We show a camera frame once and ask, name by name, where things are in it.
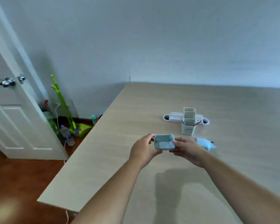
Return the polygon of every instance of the white pen holder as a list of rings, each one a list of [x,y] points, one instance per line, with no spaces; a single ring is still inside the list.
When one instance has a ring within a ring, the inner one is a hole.
[[[193,135],[195,131],[194,126],[196,124],[196,110],[194,108],[185,107],[182,117],[182,134]]]

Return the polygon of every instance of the plastic bottle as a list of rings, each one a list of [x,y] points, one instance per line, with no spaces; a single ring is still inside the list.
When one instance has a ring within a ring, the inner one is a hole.
[[[69,128],[65,127],[64,125],[61,125],[61,129],[60,132],[62,133],[62,135],[65,137],[66,143],[69,146],[72,146],[75,144],[74,139],[72,138],[72,134],[69,130]]]
[[[92,116],[91,116],[91,120],[92,120],[92,122],[93,122],[93,125],[95,125],[96,122],[97,122],[97,117],[96,117],[96,115],[92,115]]]

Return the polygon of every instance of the desk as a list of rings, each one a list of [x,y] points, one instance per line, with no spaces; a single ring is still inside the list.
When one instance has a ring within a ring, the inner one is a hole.
[[[80,211],[148,133],[181,136],[164,114],[196,108],[213,154],[280,196],[280,89],[128,83],[38,201]],[[238,223],[204,169],[165,151],[136,182],[124,223]]]

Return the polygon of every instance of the door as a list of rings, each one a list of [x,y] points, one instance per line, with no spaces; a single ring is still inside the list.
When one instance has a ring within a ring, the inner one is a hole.
[[[21,69],[0,36],[0,150],[8,158],[68,159],[67,153],[34,98],[27,84],[19,82]]]

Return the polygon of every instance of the wooden floor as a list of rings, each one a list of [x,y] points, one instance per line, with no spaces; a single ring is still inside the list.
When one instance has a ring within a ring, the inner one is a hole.
[[[86,135],[66,146],[69,155]],[[65,210],[36,201],[63,165],[55,160],[8,159],[0,152],[0,224],[66,224]]]

